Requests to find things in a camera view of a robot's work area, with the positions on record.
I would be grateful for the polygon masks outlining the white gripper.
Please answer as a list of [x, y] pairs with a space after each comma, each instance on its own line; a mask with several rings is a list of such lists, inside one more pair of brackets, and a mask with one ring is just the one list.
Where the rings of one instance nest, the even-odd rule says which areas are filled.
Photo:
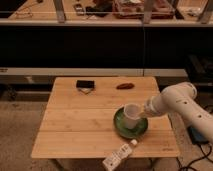
[[138, 117], [139, 118], [146, 118], [146, 116], [157, 117], [161, 116], [163, 112], [164, 108], [162, 98], [158, 96], [153, 96], [144, 103], [144, 112], [140, 112]]

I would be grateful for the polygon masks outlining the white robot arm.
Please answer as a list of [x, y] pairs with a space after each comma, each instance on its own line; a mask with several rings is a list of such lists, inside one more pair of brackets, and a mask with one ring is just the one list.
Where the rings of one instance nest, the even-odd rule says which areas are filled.
[[144, 102], [142, 116], [157, 117], [165, 113], [177, 113], [213, 143], [213, 116], [194, 101], [196, 96], [197, 89], [190, 82], [168, 86]]

